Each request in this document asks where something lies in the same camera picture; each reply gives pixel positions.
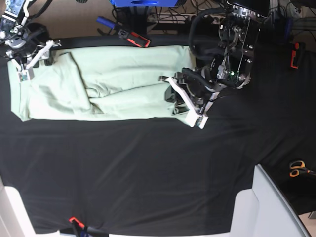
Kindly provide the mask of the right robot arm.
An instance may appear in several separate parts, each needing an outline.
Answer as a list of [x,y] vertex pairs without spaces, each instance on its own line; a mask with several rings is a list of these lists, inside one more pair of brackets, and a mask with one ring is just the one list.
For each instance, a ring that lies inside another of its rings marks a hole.
[[34,2],[6,0],[6,8],[0,18],[0,44],[5,48],[3,57],[12,62],[20,82],[34,77],[33,68],[38,67],[40,61],[51,66],[54,63],[51,51],[61,46],[60,40],[50,37],[45,25],[33,22],[48,9],[52,1],[46,1],[36,14],[30,15],[29,8]]

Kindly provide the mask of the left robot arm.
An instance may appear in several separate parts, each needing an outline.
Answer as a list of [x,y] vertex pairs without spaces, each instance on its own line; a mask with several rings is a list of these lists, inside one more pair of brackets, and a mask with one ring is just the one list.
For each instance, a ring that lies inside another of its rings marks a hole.
[[[207,112],[223,89],[249,84],[255,45],[269,9],[268,0],[224,0],[222,7],[203,10],[193,19],[189,48],[206,65],[159,78],[169,83],[165,100],[174,104],[173,115],[184,114],[185,124],[203,129]],[[194,44],[195,29],[202,18],[215,14],[225,15],[218,28],[220,42],[216,48],[199,50]]]

